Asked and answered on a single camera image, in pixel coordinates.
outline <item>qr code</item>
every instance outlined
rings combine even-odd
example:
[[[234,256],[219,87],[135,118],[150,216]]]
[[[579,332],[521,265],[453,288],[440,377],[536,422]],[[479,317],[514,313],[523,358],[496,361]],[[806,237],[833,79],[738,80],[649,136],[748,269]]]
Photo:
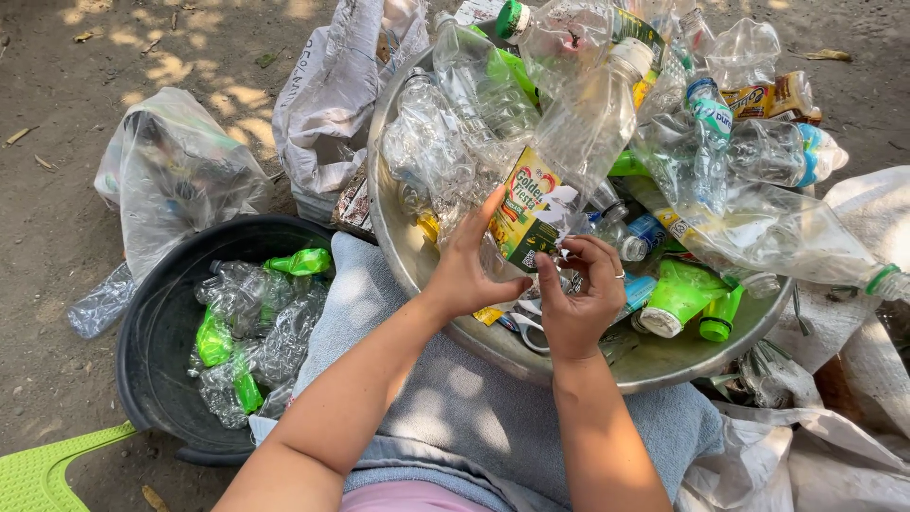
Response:
[[[521,263],[529,269],[536,269],[537,262],[534,261],[534,251],[528,251],[528,253],[524,255],[524,260],[521,260]]]

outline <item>gray towel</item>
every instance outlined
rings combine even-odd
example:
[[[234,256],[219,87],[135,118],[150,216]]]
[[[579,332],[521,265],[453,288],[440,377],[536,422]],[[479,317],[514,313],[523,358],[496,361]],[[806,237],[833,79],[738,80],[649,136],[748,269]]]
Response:
[[[337,277],[294,396],[406,301],[379,248],[338,233],[332,254]],[[723,451],[721,417],[690,384],[628,395],[625,401],[670,497],[676,497],[695,457]],[[273,424],[252,418],[250,425],[261,442]],[[441,333],[430,340],[378,434],[463,456],[569,505],[551,390],[514,379]]]

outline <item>black plastic basin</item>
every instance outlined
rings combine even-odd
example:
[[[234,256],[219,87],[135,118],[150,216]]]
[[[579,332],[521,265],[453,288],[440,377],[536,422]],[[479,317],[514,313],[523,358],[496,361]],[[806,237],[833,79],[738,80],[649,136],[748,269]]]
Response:
[[[126,311],[116,344],[116,389],[137,430],[156,428],[187,443],[180,460],[239,466],[253,452],[249,428],[228,430],[202,402],[188,358],[205,306],[193,296],[213,260],[265,261],[309,247],[331,251],[331,231],[287,215],[218,224],[171,251],[148,274]]]

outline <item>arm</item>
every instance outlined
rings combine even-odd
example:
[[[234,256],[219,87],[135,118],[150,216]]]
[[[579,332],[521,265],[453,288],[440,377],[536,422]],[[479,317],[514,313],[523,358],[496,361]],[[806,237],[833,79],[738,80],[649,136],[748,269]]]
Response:
[[[625,304],[619,255],[592,236],[567,238],[561,266],[581,273],[581,290],[562,293],[553,262],[537,256],[543,328],[553,361],[553,398],[572,509],[670,511],[672,505],[635,430],[597,342]]]
[[[511,301],[527,278],[491,282],[480,240],[505,189],[455,230],[430,283],[326,369],[250,456],[214,512],[336,511],[357,463],[430,337],[457,316]]]

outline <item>dry leaf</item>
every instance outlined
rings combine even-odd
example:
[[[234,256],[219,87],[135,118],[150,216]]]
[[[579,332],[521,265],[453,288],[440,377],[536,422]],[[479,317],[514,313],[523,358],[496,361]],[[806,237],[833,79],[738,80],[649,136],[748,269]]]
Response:
[[[17,131],[17,132],[15,133],[15,135],[13,135],[12,137],[10,137],[10,138],[8,138],[8,139],[6,140],[6,143],[3,145],[3,147],[4,147],[4,148],[8,148],[9,146],[14,145],[15,142],[16,142],[17,140],[19,140],[19,139],[22,138],[26,133],[32,131],[32,130],[35,129],[35,128],[22,128],[22,129],[20,129],[19,131]]]
[[[148,47],[147,47],[146,49],[142,50],[142,51],[139,52],[139,53],[142,54],[142,56],[146,56],[146,55],[148,54],[148,52],[152,51],[152,48],[154,48],[155,45],[157,45],[157,44],[160,43],[160,42],[161,42],[161,38],[159,37],[158,39],[156,39],[156,40],[152,41],[151,43],[149,43],[149,44],[148,44]]]
[[[161,496],[152,487],[142,486],[142,496],[146,497],[146,501],[155,509],[155,512],[170,512],[170,508],[165,505],[165,500],[161,499]]]
[[[844,62],[853,62],[853,57],[840,50],[824,49],[819,52],[800,54],[809,60],[842,60]]]
[[[73,42],[75,42],[75,43],[85,43],[86,40],[91,39],[91,37],[94,36],[94,35],[95,35],[95,34],[93,34],[93,33],[91,33],[91,32],[83,32],[82,34],[79,34],[78,36],[74,36],[74,37],[73,37]]]
[[[38,165],[40,165],[41,167],[43,167],[51,172],[54,172],[54,166],[52,166],[51,164],[42,160],[41,157],[35,155],[35,161],[38,162]]]

